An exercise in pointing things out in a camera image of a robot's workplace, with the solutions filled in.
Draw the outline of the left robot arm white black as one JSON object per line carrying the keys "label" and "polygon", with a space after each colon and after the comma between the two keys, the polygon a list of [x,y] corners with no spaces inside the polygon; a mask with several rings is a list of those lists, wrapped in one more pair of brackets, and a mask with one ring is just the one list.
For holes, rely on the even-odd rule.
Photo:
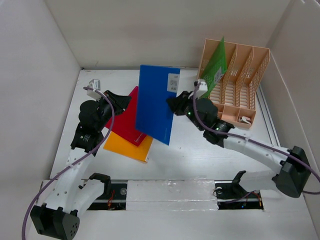
{"label": "left robot arm white black", "polygon": [[80,216],[98,198],[111,194],[111,178],[93,173],[84,186],[80,186],[89,164],[107,139],[102,130],[107,123],[114,124],[122,114],[131,96],[117,95],[107,90],[100,92],[86,87],[92,97],[80,105],[79,123],[75,130],[65,168],[48,184],[54,188],[41,206],[34,205],[30,217],[38,234],[58,240],[72,240],[80,226]]}

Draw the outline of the blue clip file folder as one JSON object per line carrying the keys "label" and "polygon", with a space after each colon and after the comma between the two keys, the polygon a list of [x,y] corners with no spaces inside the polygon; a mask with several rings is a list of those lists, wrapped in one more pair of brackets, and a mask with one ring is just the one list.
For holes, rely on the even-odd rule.
{"label": "blue clip file folder", "polygon": [[180,69],[142,64],[139,68],[135,128],[169,145],[173,116],[167,99],[177,96]]}

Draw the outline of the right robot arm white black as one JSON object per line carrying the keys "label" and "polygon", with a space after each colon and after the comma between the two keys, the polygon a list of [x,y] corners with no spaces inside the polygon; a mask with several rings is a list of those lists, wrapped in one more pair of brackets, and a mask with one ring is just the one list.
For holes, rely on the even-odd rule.
{"label": "right robot arm white black", "polygon": [[301,147],[287,149],[258,142],[248,132],[220,119],[218,108],[209,99],[195,99],[191,92],[183,91],[166,102],[175,115],[186,116],[211,144],[241,153],[269,168],[238,172],[229,185],[236,198],[259,190],[280,191],[291,198],[303,193],[312,169]]}

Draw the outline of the green clip file folder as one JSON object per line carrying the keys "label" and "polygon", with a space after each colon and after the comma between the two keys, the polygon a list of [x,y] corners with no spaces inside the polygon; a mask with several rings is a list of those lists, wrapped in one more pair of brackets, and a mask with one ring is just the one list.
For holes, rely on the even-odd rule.
{"label": "green clip file folder", "polygon": [[207,91],[201,96],[208,98],[210,93],[220,82],[221,78],[227,71],[227,59],[225,50],[225,39],[222,37],[214,53],[211,55],[206,67],[204,68],[200,79],[204,80],[207,85]]}

